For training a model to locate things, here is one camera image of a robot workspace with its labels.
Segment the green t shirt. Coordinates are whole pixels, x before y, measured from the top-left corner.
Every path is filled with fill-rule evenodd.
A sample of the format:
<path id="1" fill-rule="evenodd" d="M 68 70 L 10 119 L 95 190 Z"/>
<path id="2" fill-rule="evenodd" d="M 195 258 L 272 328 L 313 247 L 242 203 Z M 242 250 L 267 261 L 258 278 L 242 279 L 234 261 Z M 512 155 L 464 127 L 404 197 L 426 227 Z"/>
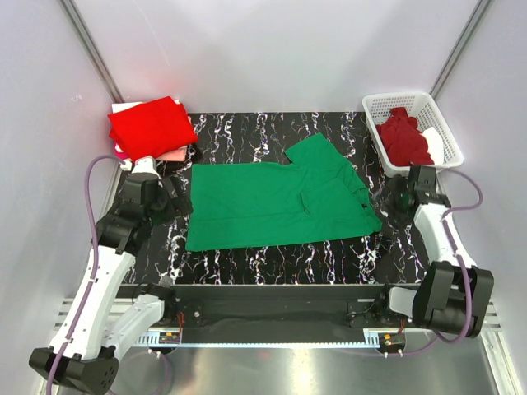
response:
<path id="1" fill-rule="evenodd" d="M 368 188 L 325 136 L 310 136 L 285 154 L 286 165 L 194 165 L 185 248 L 308 244 L 380 231 Z"/>

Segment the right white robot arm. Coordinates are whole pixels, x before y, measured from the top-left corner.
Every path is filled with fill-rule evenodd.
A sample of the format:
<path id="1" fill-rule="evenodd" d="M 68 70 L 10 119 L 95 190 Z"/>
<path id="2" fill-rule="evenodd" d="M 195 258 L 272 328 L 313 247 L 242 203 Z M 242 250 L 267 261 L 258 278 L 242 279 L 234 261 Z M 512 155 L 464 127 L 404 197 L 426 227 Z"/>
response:
<path id="1" fill-rule="evenodd" d="M 389 190 L 389 218 L 419 231 L 429 268 L 415 290 L 389 286 L 385 298 L 374 305 L 376 321 L 388 327 L 405 317 L 448 343 L 476 337 L 492 296 L 494 276 L 477 266 L 455 228 L 453 215 L 465 208 L 452 206 L 440 193 L 436 169 L 431 166 L 411 166 L 408 175 L 390 181 Z"/>

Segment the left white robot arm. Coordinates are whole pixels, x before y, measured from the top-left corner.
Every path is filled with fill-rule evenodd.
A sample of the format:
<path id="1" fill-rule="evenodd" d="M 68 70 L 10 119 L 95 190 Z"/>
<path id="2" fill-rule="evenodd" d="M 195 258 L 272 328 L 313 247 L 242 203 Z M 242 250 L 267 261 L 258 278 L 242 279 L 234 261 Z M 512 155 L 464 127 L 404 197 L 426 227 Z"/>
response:
<path id="1" fill-rule="evenodd" d="M 105 394 L 119 362 L 154 324 L 167 326 L 179 316 L 170 286 L 146 284 L 135 302 L 113 324 L 111 307 L 123 278 L 157 225 L 192 212 L 175 176 L 130 174 L 116 202 L 95 225 L 87 268 L 72 307 L 49 346 L 35 348 L 29 366 L 54 385 L 87 394 Z"/>

